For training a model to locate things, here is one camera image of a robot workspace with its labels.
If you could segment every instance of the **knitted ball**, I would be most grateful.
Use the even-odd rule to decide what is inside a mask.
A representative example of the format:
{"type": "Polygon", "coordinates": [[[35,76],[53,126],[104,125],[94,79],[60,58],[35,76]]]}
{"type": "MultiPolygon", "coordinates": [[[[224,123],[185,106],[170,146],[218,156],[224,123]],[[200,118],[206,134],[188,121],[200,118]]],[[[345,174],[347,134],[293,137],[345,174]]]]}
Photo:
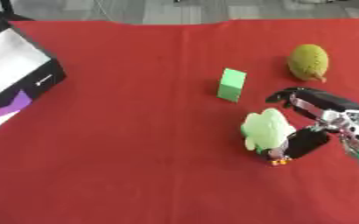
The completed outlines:
{"type": "Polygon", "coordinates": [[[292,74],[303,81],[325,82],[328,63],[327,53],[318,45],[299,45],[288,58],[292,74]]]}

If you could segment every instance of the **red tablecloth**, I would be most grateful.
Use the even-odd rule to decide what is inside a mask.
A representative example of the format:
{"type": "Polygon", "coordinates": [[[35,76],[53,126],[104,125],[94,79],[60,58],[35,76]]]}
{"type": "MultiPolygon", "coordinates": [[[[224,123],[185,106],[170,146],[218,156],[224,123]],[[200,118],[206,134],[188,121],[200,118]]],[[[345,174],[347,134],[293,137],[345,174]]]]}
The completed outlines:
{"type": "Polygon", "coordinates": [[[0,128],[0,224],[359,223],[359,165],[336,139],[271,168],[238,130],[302,84],[285,65],[300,44],[332,62],[304,85],[359,102],[359,20],[17,26],[68,79],[0,128]],[[225,67],[248,73],[238,104],[215,97],[225,67]]]}

